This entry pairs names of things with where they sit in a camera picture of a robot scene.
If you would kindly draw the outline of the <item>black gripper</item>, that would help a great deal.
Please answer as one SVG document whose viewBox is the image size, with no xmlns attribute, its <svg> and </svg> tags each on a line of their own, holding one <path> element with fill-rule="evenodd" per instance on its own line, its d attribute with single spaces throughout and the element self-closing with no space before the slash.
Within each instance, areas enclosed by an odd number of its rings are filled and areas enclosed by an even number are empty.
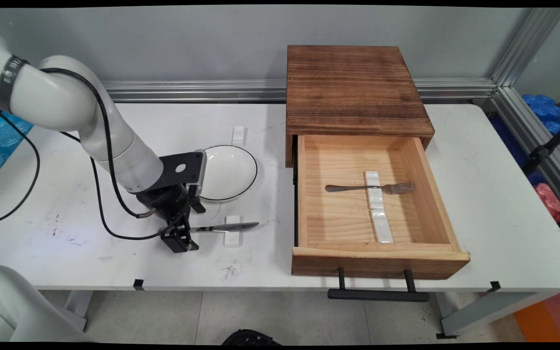
<svg viewBox="0 0 560 350">
<path fill-rule="evenodd" d="M 187 188 L 184 184 L 177 184 L 139 192 L 137 200 L 149 209 L 148 213 L 140 215 L 142 218 L 157 215 L 164 221 L 185 221 L 191 210 L 195 213 L 207 212 L 200 197 L 194 195 L 193 185 Z M 189 225 L 167 227 L 162 231 L 160 239 L 174 253 L 197 251 L 199 246 L 191 238 L 190 230 Z"/>
</svg>

